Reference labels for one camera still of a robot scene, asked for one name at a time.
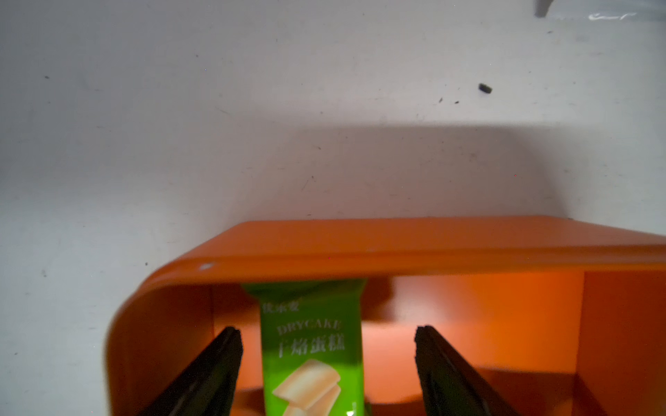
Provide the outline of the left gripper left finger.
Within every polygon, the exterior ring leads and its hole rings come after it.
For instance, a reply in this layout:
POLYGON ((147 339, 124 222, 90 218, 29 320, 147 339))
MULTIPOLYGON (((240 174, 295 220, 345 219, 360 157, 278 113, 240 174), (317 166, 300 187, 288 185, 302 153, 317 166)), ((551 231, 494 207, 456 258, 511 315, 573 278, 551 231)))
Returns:
POLYGON ((229 415, 243 355, 241 332, 224 328, 141 415, 229 415))

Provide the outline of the orange storage box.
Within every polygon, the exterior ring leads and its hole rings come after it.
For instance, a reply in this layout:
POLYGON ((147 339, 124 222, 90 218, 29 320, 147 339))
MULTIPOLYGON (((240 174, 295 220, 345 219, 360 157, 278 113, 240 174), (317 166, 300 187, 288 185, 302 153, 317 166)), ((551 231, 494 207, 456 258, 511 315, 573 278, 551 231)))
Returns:
POLYGON ((252 281, 360 277, 365 393, 421 415, 434 327, 523 415, 665 412, 665 239, 553 217, 247 222, 156 270, 107 340, 110 410, 135 415, 223 328, 244 355, 232 411, 264 411, 252 281))

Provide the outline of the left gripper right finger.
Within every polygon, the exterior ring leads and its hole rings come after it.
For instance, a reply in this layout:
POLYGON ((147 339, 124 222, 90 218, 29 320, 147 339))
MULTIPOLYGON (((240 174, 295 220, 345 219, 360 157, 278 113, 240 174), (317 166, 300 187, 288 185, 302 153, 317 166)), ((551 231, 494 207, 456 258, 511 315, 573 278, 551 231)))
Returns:
POLYGON ((415 343, 426 414, 518 414, 434 327, 418 327, 415 343))

